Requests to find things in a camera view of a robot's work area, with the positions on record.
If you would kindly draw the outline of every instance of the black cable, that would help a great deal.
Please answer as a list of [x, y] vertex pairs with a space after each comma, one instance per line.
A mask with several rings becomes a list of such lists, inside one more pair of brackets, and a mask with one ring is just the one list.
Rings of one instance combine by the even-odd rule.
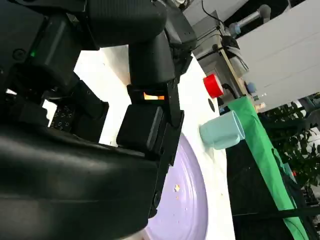
[[204, 35], [202, 35], [201, 37], [199, 37], [198, 39], [197, 39], [197, 41], [199, 41], [199, 40], [201, 40], [201, 39], [204, 39], [206, 36], [208, 36], [208, 35], [210, 35], [210, 34], [212, 34], [214, 31], [216, 31], [217, 30], [217, 28], [215, 27], [214, 29], [212, 29], [212, 30], [210, 30], [210, 31], [207, 31]]
[[215, 16], [212, 16], [210, 13], [208, 13], [206, 10], [205, 10], [205, 7], [204, 7], [204, 0], [201, 0], [201, 5], [202, 5], [202, 10], [210, 17], [212, 17], [213, 19], [219, 21], [220, 23], [223, 24], [224, 26], [224, 29], [226, 29], [226, 25], [223, 21], [221, 21], [219, 18], [215, 17]]
[[299, 231], [299, 233], [301, 234], [301, 236], [303, 237], [303, 239], [306, 240], [305, 236], [304, 236], [303, 233], [300, 231], [300, 229], [298, 228], [297, 225], [295, 225], [291, 220], [289, 220], [289, 219], [287, 219], [287, 218], [285, 218], [284, 220], [287, 221], [287, 222], [289, 222], [289, 223], [291, 223], [293, 226], [295, 226], [295, 228]]
[[[211, 38], [211, 37], [213, 37], [213, 36], [220, 36], [220, 37], [222, 37], [222, 35], [220, 35], [220, 34], [213, 34], [212, 36], [210, 36], [209, 38]], [[200, 47], [205, 41], [207, 41], [207, 40], [209, 40], [209, 38], [207, 38], [207, 39], [205, 39], [205, 40], [203, 40], [198, 46], [196, 46], [193, 50], [196, 50], [198, 47]]]

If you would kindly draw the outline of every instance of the red cap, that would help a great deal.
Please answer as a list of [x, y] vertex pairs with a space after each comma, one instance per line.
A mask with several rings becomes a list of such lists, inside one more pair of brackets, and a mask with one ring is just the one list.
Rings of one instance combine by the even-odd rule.
[[217, 98], [224, 94], [222, 85], [216, 75], [211, 74], [203, 79], [204, 86], [211, 98]]

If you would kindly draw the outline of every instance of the green cloth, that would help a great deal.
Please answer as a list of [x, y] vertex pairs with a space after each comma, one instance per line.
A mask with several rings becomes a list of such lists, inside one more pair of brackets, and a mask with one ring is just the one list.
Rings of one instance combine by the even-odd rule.
[[[258, 165], [261, 175], [273, 197], [278, 210], [295, 209], [286, 187], [283, 183], [280, 170], [273, 155], [272, 145], [267, 132], [261, 124], [259, 117], [248, 97], [241, 97], [232, 101], [228, 107], [236, 112], [245, 132], [245, 140]], [[308, 235], [299, 217], [284, 219], [295, 240], [308, 240]]]

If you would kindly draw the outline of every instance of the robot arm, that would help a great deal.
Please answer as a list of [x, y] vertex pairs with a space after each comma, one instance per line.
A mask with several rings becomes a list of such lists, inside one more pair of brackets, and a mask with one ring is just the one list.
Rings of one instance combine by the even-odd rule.
[[[183, 14], [170, 17], [177, 10], [150, 0], [0, 1], [1, 239], [118, 239], [156, 215], [184, 119], [178, 83], [196, 44]], [[132, 104], [111, 147], [99, 144], [109, 104], [74, 67], [82, 50], [124, 44]], [[50, 127], [45, 99], [57, 104]]]

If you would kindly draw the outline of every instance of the purple plate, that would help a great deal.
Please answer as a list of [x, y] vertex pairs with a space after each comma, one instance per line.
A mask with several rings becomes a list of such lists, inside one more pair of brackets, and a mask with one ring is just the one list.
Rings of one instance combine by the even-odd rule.
[[188, 140], [181, 135], [174, 166], [169, 168], [161, 202], [145, 231], [150, 240], [204, 240], [208, 201], [204, 178]]

